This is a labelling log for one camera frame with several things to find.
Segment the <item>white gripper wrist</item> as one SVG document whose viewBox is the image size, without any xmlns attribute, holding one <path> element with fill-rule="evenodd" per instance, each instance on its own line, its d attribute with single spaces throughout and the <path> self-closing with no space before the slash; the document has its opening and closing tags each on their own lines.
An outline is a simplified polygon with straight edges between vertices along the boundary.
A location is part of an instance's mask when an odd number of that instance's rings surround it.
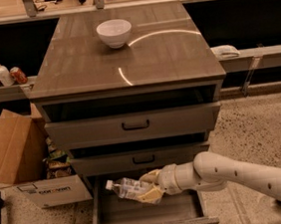
<svg viewBox="0 0 281 224">
<path fill-rule="evenodd" d="M 179 188 L 177 181 L 175 179 L 175 169 L 177 165 L 173 163 L 172 165 L 167 165 L 162 168 L 162 170 L 154 169 L 141 176 L 140 181 L 147 183 L 158 183 L 158 185 L 153 185 L 145 187 L 137 195 L 137 201 L 141 203 L 155 204 L 159 203 L 163 193 L 169 195 L 179 194 L 182 190 Z"/>
</svg>

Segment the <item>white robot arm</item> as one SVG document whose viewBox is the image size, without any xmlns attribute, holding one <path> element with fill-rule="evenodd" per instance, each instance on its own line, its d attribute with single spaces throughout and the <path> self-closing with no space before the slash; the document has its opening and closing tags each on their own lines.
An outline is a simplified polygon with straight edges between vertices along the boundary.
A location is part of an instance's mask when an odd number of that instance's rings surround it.
<svg viewBox="0 0 281 224">
<path fill-rule="evenodd" d="M 164 193 L 180 194 L 184 190 L 217 191 L 227 181 L 281 201 L 281 168 L 237 161 L 210 151 L 200 152 L 189 163 L 173 163 L 144 174 L 140 182 L 151 183 L 152 187 L 138 201 L 151 203 Z"/>
</svg>

